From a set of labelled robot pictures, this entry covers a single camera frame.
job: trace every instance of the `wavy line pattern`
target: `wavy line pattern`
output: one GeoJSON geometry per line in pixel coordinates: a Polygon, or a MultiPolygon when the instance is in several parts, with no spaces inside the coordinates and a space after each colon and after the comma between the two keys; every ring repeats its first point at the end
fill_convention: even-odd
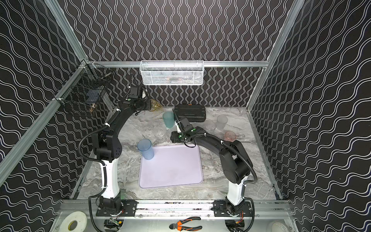
{"type": "Polygon", "coordinates": [[[293,0],[59,0],[90,60],[267,60],[293,0]]]}
{"type": "Polygon", "coordinates": [[[0,2],[0,161],[79,64],[43,0],[0,2]]]}
{"type": "MultiPolygon", "coordinates": [[[[131,83],[142,83],[137,68],[118,68],[108,89],[113,102],[122,100],[131,83]],[[132,80],[129,73],[136,77],[132,80]]],[[[201,104],[217,107],[245,107],[262,68],[205,68],[201,86],[147,86],[148,94],[164,106],[201,104]]]]}
{"type": "MultiPolygon", "coordinates": [[[[43,0],[0,2],[0,160],[43,111],[79,64],[43,0]]],[[[104,124],[59,109],[0,186],[0,232],[48,232],[62,199],[69,198],[85,162],[80,139],[104,124]]],[[[91,144],[83,144],[84,153],[91,144]]]]}
{"type": "MultiPolygon", "coordinates": [[[[49,121],[9,178],[0,187],[0,231],[49,231],[62,199],[70,198],[85,162],[77,155],[80,139],[103,125],[108,110],[101,104],[97,116],[76,118],[62,107],[49,121]]],[[[83,152],[91,152],[91,143],[83,152]]]]}
{"type": "Polygon", "coordinates": [[[306,0],[252,116],[302,232],[371,228],[371,2],[306,0]]]}

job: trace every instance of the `wire cutters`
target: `wire cutters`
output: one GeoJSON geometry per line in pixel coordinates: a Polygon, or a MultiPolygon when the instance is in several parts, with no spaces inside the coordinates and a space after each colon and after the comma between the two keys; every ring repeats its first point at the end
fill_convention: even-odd
{"type": "Polygon", "coordinates": [[[186,222],[190,222],[193,220],[201,220],[200,217],[190,217],[187,218],[186,220],[180,220],[178,223],[173,223],[169,226],[170,229],[178,229],[178,231],[199,231],[202,229],[202,226],[198,227],[186,227],[186,226],[181,226],[182,224],[186,222]]]}

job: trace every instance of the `marble surface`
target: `marble surface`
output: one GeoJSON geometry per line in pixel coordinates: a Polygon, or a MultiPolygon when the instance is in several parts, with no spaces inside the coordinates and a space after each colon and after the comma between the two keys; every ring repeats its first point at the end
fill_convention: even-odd
{"type": "MultiPolygon", "coordinates": [[[[237,135],[243,144],[258,176],[258,183],[249,184],[245,196],[257,200],[275,200],[274,190],[269,180],[263,159],[257,147],[246,110],[244,108],[206,108],[207,120],[216,122],[219,115],[226,115],[228,123],[220,131],[210,132],[220,138],[228,130],[237,135]]],[[[203,123],[192,123],[202,126],[203,123]]],[[[218,155],[200,147],[200,156],[204,180],[200,184],[174,186],[156,189],[141,189],[138,185],[139,168],[141,162],[137,143],[143,138],[152,141],[153,146],[172,144],[166,135],[166,127],[162,120],[162,112],[141,112],[138,116],[131,116],[123,126],[118,138],[122,144],[122,154],[118,161],[118,184],[123,199],[224,199],[228,192],[228,180],[221,169],[218,155]],[[153,127],[153,121],[159,121],[159,126],[153,127]],[[157,138],[154,133],[163,130],[165,135],[157,138]]],[[[93,162],[81,188],[78,199],[87,199],[100,191],[101,170],[97,162],[93,162]]]]}

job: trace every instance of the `black wire basket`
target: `black wire basket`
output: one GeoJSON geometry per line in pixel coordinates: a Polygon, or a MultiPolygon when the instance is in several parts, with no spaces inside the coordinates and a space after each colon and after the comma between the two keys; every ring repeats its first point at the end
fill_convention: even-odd
{"type": "Polygon", "coordinates": [[[88,64],[59,100],[73,116],[93,116],[102,108],[103,96],[114,72],[102,65],[88,64]]]}

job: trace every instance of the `black plastic case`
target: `black plastic case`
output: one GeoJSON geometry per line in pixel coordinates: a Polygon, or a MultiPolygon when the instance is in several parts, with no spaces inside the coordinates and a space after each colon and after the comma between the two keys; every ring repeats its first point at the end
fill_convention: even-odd
{"type": "Polygon", "coordinates": [[[206,109],[203,105],[176,105],[174,110],[179,118],[185,116],[190,122],[204,122],[206,120],[206,109]]]}

